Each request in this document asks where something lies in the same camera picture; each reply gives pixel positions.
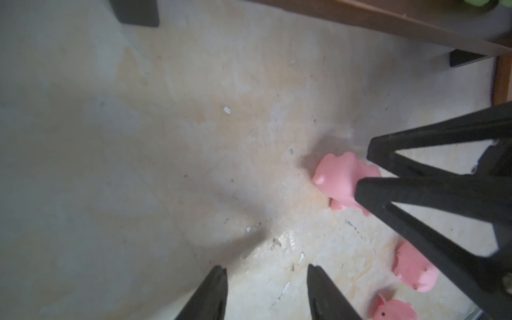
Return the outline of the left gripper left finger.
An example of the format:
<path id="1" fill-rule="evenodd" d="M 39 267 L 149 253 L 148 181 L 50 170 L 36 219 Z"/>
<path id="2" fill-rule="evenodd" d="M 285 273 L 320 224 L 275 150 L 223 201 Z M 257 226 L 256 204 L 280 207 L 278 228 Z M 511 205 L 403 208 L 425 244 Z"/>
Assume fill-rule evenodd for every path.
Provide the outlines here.
<path id="1" fill-rule="evenodd" d="M 175 320 L 223 320 L 228 295 L 227 270 L 214 266 Z"/>

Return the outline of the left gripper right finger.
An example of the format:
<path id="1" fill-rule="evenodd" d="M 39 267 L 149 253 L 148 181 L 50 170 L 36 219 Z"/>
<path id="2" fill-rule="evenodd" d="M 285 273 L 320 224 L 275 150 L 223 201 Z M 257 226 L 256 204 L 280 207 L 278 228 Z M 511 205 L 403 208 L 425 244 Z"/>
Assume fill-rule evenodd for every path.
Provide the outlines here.
<path id="1" fill-rule="evenodd" d="M 313 320 L 361 320 L 320 266 L 308 265 L 307 292 Z"/>

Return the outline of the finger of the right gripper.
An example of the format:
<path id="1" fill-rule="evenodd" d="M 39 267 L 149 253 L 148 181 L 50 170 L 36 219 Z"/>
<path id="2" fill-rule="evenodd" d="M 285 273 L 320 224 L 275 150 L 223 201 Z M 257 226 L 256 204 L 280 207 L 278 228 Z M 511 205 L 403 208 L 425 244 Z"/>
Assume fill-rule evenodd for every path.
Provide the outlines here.
<path id="1" fill-rule="evenodd" d="M 367 159 L 398 177 L 454 177 L 455 174 L 406 158 L 398 150 L 493 140 L 474 174 L 511 176 L 511 102 L 432 125 L 374 137 Z"/>
<path id="2" fill-rule="evenodd" d="M 355 198 L 489 318 L 511 318 L 509 177 L 365 178 Z"/>

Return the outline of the green truck pink drum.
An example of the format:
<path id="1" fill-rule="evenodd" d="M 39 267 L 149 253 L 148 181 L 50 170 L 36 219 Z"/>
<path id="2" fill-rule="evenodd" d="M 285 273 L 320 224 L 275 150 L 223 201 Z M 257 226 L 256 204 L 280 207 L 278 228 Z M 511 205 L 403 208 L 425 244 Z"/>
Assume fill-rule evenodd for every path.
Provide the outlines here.
<path id="1" fill-rule="evenodd" d="M 476 8 L 488 8 L 496 6 L 498 0 L 463 0 L 464 3 Z"/>

